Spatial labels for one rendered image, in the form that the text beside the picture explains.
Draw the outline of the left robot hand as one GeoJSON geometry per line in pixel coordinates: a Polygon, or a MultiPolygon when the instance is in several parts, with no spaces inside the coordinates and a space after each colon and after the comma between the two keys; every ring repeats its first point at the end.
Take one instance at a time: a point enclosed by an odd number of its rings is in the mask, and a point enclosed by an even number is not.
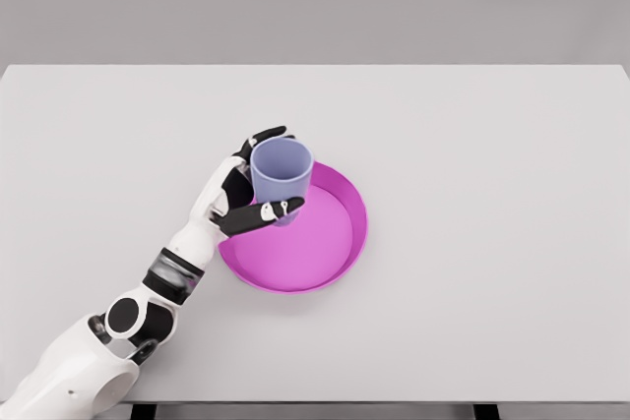
{"type": "Polygon", "coordinates": [[[294,139],[287,126],[263,130],[248,137],[239,150],[224,159],[211,176],[191,210],[191,218],[214,224],[226,237],[252,232],[297,214],[303,197],[253,204],[250,174],[252,151],[275,138],[294,139]]]}

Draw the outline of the lavender blue cup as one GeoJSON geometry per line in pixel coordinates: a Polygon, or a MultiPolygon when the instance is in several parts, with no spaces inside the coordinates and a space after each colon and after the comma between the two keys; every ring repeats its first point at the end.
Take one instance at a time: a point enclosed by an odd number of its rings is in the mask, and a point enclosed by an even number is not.
{"type": "Polygon", "coordinates": [[[314,166],[312,151],[292,138],[271,138],[257,145],[250,174],[257,204],[305,198],[314,166]]]}

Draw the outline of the magenta round plate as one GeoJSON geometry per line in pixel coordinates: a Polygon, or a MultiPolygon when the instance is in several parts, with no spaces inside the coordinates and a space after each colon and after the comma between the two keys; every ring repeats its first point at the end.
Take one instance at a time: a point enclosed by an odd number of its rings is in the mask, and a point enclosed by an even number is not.
{"type": "Polygon", "coordinates": [[[278,294],[307,293],[342,278],[368,237],[365,202],[340,171],[315,162],[306,203],[288,226],[270,226],[219,244],[243,282],[278,294]]]}

